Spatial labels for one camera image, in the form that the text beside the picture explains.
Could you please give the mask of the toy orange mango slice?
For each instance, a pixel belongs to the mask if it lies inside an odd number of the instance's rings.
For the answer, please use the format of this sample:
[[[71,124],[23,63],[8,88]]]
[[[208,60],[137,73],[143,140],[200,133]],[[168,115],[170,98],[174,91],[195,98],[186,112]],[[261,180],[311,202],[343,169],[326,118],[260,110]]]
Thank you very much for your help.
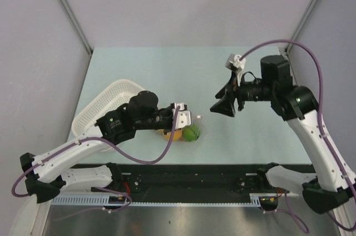
[[[162,131],[162,132],[161,132],[161,136],[162,136],[165,140],[169,141],[169,139],[171,138],[171,132],[164,133],[164,132]],[[173,140],[173,141],[183,141],[182,130],[175,130],[172,140]]]

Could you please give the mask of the green toy watermelon ball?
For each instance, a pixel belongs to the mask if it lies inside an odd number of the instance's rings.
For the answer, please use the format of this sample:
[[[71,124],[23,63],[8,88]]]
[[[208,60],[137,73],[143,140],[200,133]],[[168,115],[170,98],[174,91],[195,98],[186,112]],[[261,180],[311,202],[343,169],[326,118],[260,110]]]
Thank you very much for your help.
[[[195,124],[185,127],[182,130],[182,137],[188,142],[196,141],[200,135],[201,129]]]

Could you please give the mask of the clear zip top bag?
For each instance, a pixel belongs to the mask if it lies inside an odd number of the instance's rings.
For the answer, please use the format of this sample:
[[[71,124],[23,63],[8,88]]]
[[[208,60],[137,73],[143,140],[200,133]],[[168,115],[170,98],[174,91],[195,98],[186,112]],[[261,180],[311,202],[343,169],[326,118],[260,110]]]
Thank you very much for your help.
[[[202,124],[202,115],[192,117],[192,124],[182,129],[177,129],[174,133],[173,142],[194,142],[203,134],[204,126]]]

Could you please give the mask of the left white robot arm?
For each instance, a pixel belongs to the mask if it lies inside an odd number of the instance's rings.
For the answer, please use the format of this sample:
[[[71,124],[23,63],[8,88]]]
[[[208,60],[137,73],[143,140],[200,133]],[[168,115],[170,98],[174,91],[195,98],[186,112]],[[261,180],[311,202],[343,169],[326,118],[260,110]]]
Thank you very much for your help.
[[[158,97],[155,93],[141,91],[129,102],[97,119],[93,126],[72,141],[46,154],[23,154],[20,157],[23,173],[13,184],[12,194],[18,198],[36,195],[38,203],[49,201],[69,183],[62,173],[106,147],[139,164],[158,163],[168,152],[173,139],[169,139],[163,153],[151,161],[137,159],[118,147],[120,143],[133,139],[138,130],[163,129],[175,132],[178,118],[186,110],[186,105],[172,103],[163,109],[157,106]]]

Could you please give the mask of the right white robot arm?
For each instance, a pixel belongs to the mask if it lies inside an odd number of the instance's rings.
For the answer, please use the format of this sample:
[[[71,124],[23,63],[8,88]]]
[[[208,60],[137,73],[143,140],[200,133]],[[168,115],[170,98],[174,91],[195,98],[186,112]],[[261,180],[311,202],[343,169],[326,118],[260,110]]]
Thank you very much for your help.
[[[270,163],[258,170],[257,187],[296,193],[317,214],[328,213],[347,203],[355,189],[355,172],[347,165],[330,139],[318,113],[318,102],[305,86],[293,84],[289,62],[281,55],[260,60],[261,78],[246,81],[246,60],[232,54],[226,61],[231,76],[215,95],[210,111],[234,117],[248,101],[269,101],[273,111],[285,121],[302,143],[315,170],[313,174],[289,170]]]

